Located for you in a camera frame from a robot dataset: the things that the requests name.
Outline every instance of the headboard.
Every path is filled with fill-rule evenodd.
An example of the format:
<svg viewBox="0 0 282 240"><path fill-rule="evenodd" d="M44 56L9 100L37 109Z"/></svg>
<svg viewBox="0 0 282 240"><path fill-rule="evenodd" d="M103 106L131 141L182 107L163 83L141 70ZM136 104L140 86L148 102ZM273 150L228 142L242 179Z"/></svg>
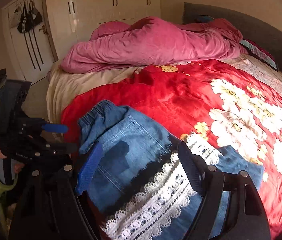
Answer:
<svg viewBox="0 0 282 240"><path fill-rule="evenodd" d="M184 3L183 24L193 23L198 15L224 18L231 22L243 37L254 41L271 53L282 71L282 32L273 26L250 15L234 10L204 5Z"/></svg>

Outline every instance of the wardrobe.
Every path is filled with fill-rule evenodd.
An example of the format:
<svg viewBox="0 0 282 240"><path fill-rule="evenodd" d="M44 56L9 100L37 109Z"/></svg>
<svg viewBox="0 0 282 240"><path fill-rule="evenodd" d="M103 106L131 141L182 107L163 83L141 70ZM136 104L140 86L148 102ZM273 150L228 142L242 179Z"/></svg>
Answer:
<svg viewBox="0 0 282 240"><path fill-rule="evenodd" d="M59 59L72 45L88 41L102 23L133 24L147 16L160 17L160 0L46 0L46 3Z"/></svg>

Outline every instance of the silver screw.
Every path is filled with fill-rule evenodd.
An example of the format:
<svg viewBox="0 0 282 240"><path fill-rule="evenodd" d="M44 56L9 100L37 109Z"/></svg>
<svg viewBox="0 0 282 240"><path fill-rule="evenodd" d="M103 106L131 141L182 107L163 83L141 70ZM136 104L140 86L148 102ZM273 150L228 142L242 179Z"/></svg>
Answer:
<svg viewBox="0 0 282 240"><path fill-rule="evenodd" d="M240 171L240 175L243 177L247 177L248 173L246 171Z"/></svg>
<svg viewBox="0 0 282 240"><path fill-rule="evenodd" d="M67 164L66 166L63 167L63 169L65 171L70 171L70 170L72 170L72 165L71 164Z"/></svg>
<svg viewBox="0 0 282 240"><path fill-rule="evenodd" d="M216 170L217 170L217 167L214 166L214 165L209 165L209 166L208 166L208 170L209 170L209 171L216 171Z"/></svg>
<svg viewBox="0 0 282 240"><path fill-rule="evenodd" d="M38 170L32 172L32 176L33 176L33 177L36 177L36 176L38 176L39 174L40 174L40 171L38 171Z"/></svg>

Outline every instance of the door handle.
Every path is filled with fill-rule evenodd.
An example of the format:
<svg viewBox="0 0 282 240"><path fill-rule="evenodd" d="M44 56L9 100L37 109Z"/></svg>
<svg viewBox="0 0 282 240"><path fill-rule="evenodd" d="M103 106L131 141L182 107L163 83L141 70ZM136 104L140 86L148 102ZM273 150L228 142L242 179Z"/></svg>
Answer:
<svg viewBox="0 0 282 240"><path fill-rule="evenodd" d="M47 29L46 29L45 25L42 25L42 28L39 29L39 32L40 32L40 31L43 31L43 34L45 34L45 35L49 35L49 33L47 32Z"/></svg>

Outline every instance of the pink blanket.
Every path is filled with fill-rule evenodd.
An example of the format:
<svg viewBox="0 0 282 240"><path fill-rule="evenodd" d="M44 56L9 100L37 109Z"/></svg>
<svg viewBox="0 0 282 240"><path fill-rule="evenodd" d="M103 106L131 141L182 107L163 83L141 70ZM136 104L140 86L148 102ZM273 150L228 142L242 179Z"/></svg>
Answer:
<svg viewBox="0 0 282 240"><path fill-rule="evenodd" d="M100 26L90 41L75 44L61 63L69 73L89 73L125 65L167 65L180 61L236 58L246 53L242 34L225 19L174 25L147 17L131 25Z"/></svg>

